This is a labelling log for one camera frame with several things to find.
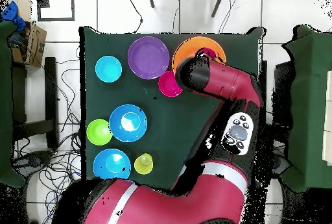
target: floor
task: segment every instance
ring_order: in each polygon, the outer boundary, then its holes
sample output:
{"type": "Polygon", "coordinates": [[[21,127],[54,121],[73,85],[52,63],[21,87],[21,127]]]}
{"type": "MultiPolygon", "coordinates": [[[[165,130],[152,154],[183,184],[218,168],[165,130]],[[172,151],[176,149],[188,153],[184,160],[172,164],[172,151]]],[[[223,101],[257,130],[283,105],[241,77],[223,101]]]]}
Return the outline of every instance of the floor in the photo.
{"type": "MultiPolygon", "coordinates": [[[[37,20],[36,0],[31,0],[32,20],[37,20]]],[[[263,38],[263,59],[268,62],[268,100],[267,110],[271,111],[270,96],[274,87],[273,71],[276,64],[289,60],[287,52],[281,47],[292,38],[292,29],[299,24],[309,24],[312,27],[327,31],[332,28],[332,7],[327,0],[231,0],[234,3],[231,14],[225,24],[222,21],[230,9],[230,0],[222,0],[217,14],[211,18],[216,0],[154,0],[155,8],[150,7],[149,0],[132,0],[138,12],[142,15],[143,23],[138,32],[201,32],[217,33],[246,33],[252,27],[263,26],[266,36],[263,38]]],[[[90,26],[100,32],[125,33],[133,32],[139,25],[139,16],[129,0],[74,0],[75,13],[71,10],[71,0],[49,0],[49,8],[41,8],[40,16],[48,21],[38,21],[37,25],[47,31],[45,56],[55,56],[57,62],[76,60],[78,47],[78,28],[90,26]],[[72,18],[75,20],[60,20],[57,18],[72,18]]],[[[79,63],[66,62],[57,64],[58,85],[65,94],[72,99],[73,92],[61,80],[62,73],[71,68],[78,68],[79,63]]],[[[27,78],[27,118],[36,121],[45,117],[44,109],[44,72],[39,68],[28,68],[27,78]]],[[[77,70],[67,71],[64,80],[75,92],[72,111],[80,119],[80,84],[77,70]]],[[[59,93],[58,115],[60,139],[78,130],[77,125],[63,125],[66,119],[66,102],[59,93]]],[[[60,151],[70,149],[69,141],[61,146],[60,151]]],[[[24,146],[26,140],[19,143],[24,146]]],[[[47,148],[45,136],[33,136],[25,151],[47,148]]],[[[80,167],[80,160],[75,161],[80,167]]],[[[41,174],[43,183],[51,187],[46,173],[41,174]]],[[[35,174],[28,187],[27,210],[30,219],[37,219],[40,224],[47,217],[47,205],[52,207],[54,200],[48,194],[50,188],[44,186],[35,174]]],[[[278,224],[281,219],[283,199],[281,187],[277,180],[272,180],[268,187],[265,210],[265,224],[278,224]]]]}

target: table surface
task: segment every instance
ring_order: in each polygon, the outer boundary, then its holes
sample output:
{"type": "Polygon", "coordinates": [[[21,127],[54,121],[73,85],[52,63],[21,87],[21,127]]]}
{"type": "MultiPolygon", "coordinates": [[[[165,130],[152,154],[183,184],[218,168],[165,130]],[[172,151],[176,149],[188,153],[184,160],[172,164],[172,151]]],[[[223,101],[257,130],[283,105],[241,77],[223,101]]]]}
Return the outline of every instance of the table surface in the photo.
{"type": "Polygon", "coordinates": [[[166,97],[158,88],[158,79],[143,80],[129,68],[127,52],[130,45],[143,36],[160,39],[168,48],[171,57],[176,48],[186,39],[205,36],[218,42],[226,54],[227,64],[257,74],[258,41],[263,36],[262,28],[252,29],[247,34],[98,34],[84,27],[86,49],[86,126],[97,118],[109,120],[118,106],[133,104],[142,108],[147,116],[148,128],[138,141],[123,143],[112,138],[103,146],[87,140],[87,176],[93,177],[93,160],[104,149],[116,148],[126,153],[132,164],[129,176],[140,184],[169,189],[172,187],[187,158],[190,148],[204,123],[219,101],[191,92],[182,92],[178,97],[166,97]],[[105,83],[95,74],[95,64],[102,56],[116,57],[123,67],[119,80],[105,83]],[[148,175],[140,175],[134,169],[134,161],[143,153],[153,157],[154,168],[148,175]]]}
{"type": "Polygon", "coordinates": [[[296,77],[290,90],[293,128],[288,159],[294,165],[281,178],[295,192],[308,188],[332,188],[332,166],[322,159],[327,72],[332,70],[332,34],[296,29],[285,44],[294,60],[296,77]]]}

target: blue object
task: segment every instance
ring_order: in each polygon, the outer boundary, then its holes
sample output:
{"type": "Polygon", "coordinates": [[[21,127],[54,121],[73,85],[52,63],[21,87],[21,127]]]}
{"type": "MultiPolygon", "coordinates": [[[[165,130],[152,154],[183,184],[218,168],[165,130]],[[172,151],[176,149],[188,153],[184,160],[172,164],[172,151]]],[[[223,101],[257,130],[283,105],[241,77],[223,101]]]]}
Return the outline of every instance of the blue object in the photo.
{"type": "Polygon", "coordinates": [[[17,27],[17,31],[25,28],[25,22],[18,16],[18,6],[12,1],[1,13],[1,18],[5,21],[12,21],[17,27]]]}
{"type": "Polygon", "coordinates": [[[103,82],[115,82],[121,73],[121,63],[113,56],[103,56],[96,63],[96,74],[103,82]]]}
{"type": "Polygon", "coordinates": [[[110,130],[122,142],[139,140],[147,131],[147,126],[147,117],[138,106],[118,106],[110,116],[110,130]]]}
{"type": "Polygon", "coordinates": [[[105,149],[93,161],[93,172],[101,179],[127,179],[131,169],[129,158],[118,149],[105,149]]]}

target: blue plate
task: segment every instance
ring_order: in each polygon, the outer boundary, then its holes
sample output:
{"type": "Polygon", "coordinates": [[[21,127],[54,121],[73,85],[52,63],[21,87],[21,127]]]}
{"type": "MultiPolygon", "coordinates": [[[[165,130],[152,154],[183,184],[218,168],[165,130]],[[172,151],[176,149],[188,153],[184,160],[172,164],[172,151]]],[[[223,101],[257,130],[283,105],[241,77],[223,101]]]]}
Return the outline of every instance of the blue plate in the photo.
{"type": "Polygon", "coordinates": [[[93,161],[93,172],[101,179],[127,179],[131,169],[129,158],[118,149],[105,149],[93,161]]]}
{"type": "Polygon", "coordinates": [[[110,116],[111,132],[122,142],[139,140],[147,131],[147,126],[147,117],[138,106],[118,106],[110,116]]]}
{"type": "Polygon", "coordinates": [[[96,74],[103,82],[115,82],[121,73],[121,63],[113,56],[103,56],[96,63],[96,74]]]}

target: plate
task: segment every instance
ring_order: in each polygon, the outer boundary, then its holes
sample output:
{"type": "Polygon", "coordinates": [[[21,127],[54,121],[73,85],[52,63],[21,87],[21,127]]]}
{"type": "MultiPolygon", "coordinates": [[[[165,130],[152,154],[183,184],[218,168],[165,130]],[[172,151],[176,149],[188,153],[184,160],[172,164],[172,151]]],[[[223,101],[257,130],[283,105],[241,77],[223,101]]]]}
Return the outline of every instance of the plate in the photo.
{"type": "Polygon", "coordinates": [[[158,78],[169,67],[169,50],[155,37],[142,37],[129,47],[128,64],[139,78],[158,78]]]}
{"type": "Polygon", "coordinates": [[[221,46],[214,40],[206,37],[193,37],[181,43],[175,50],[172,58],[172,69],[175,73],[179,63],[188,57],[195,56],[198,51],[214,56],[217,62],[225,63],[226,56],[221,46]]]}

